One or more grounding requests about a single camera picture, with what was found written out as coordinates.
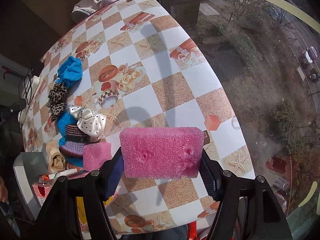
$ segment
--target pink foam block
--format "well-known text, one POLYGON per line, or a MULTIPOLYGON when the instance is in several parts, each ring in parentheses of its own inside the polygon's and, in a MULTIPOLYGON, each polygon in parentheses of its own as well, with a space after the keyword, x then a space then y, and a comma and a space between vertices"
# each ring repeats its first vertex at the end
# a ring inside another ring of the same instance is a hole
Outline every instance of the pink foam block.
POLYGON ((195 178, 204 132, 196 127, 127 128, 120 133, 127 178, 195 178))
POLYGON ((83 169, 85 171, 97 170, 105 161, 111 159, 111 143, 87 144, 83 148, 83 169))

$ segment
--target car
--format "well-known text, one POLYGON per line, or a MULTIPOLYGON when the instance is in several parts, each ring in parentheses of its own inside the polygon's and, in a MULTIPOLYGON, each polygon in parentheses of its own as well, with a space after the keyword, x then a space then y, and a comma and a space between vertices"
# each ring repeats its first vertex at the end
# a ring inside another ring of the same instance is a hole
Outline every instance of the car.
POLYGON ((268 14, 270 15, 270 17, 274 20, 277 21, 280 18, 280 15, 277 13, 277 10, 275 7, 273 7, 272 9, 270 9, 268 11, 268 14))

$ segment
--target white satin scrunchie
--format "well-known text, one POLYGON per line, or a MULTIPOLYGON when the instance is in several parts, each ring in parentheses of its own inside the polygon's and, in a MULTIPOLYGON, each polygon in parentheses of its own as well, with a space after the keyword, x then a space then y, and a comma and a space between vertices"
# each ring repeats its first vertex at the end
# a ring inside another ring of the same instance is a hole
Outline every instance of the white satin scrunchie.
POLYGON ((107 117, 104 114, 94 114, 86 107, 70 106, 70 114, 78 120, 78 128, 90 137, 99 137, 103 134, 107 117))

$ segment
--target rose print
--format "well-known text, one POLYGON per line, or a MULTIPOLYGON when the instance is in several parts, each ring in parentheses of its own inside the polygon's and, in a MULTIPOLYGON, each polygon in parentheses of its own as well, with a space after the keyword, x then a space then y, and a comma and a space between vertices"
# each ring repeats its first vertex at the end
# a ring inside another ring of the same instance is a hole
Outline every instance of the rose print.
POLYGON ((125 74, 125 75, 123 75, 121 81, 122 81, 122 83, 125 84, 125 85, 129 84, 129 82, 131 82, 131 76, 130 76, 130 74, 125 74))
POLYGON ((122 83, 119 83, 119 88, 121 89, 121 90, 123 90, 123 91, 126 91, 126 89, 127 89, 127 86, 125 86, 124 84, 122 84, 122 83))
POLYGON ((120 65, 118 67, 118 73, 127 73, 128 71, 128 63, 126 63, 125 65, 120 65))
POLYGON ((144 67, 137 66, 129 74, 135 82, 138 82, 146 74, 146 70, 144 69, 144 67))

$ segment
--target cardboard box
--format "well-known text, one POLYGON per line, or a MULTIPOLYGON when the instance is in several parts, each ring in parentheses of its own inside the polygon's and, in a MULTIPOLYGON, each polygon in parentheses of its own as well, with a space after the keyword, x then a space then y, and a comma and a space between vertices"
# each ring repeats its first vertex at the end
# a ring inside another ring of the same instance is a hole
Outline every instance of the cardboard box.
MULTIPOLYGON (((83 178, 88 174, 87 171, 80 171, 74 174, 67 175, 68 179, 78 179, 83 178)), ((47 198, 50 190, 52 189, 54 183, 57 179, 49 179, 44 182, 38 182, 32 185, 34 192, 36 193, 37 199, 42 206, 45 199, 47 198)), ((103 201, 105 208, 110 205, 116 198, 118 197, 118 193, 115 192, 113 196, 111 196, 106 202, 103 201)), ((77 208, 78 208, 78 216, 79 223, 82 232, 89 232, 87 218, 84 210, 84 202, 83 197, 77 197, 77 208)))

